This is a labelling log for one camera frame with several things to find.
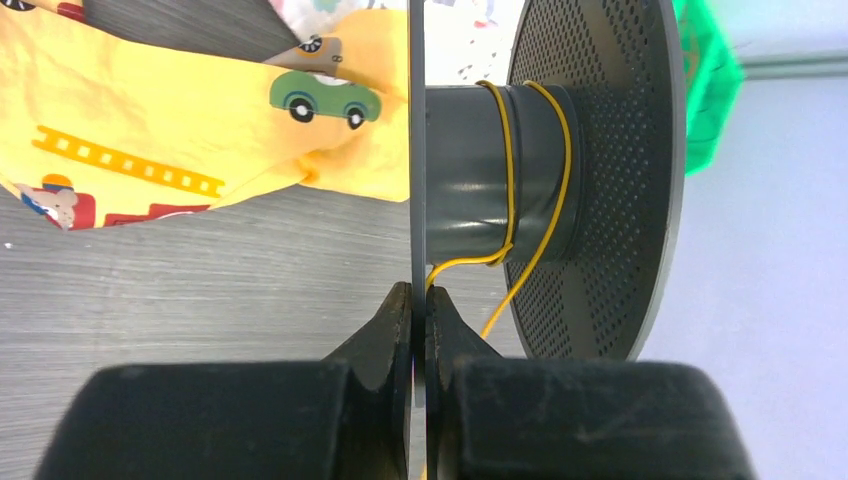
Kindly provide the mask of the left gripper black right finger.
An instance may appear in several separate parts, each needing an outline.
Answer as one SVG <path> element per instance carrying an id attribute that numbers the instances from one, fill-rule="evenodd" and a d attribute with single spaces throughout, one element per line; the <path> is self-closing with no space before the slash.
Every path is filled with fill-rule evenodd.
<path id="1" fill-rule="evenodd" d="M 427 298 L 431 479 L 752 479 L 724 396 L 683 364 L 505 358 Z"/>

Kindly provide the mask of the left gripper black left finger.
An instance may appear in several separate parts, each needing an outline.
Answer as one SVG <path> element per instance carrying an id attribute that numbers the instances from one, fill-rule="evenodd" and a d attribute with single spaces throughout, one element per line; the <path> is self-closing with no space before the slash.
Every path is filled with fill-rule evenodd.
<path id="1" fill-rule="evenodd" d="M 320 360 L 135 364 L 96 372 L 39 479 L 404 479 L 411 294 Z"/>

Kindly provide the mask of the black cable spool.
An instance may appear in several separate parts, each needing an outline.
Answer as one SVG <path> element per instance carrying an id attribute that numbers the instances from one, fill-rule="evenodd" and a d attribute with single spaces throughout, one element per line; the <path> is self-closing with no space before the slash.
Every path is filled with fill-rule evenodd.
<path id="1" fill-rule="evenodd" d="M 526 359 L 636 361 L 677 238 L 686 107 L 668 1 L 529 1 L 502 86 L 426 86 L 411 45 L 415 387 L 447 262 L 495 262 Z"/>

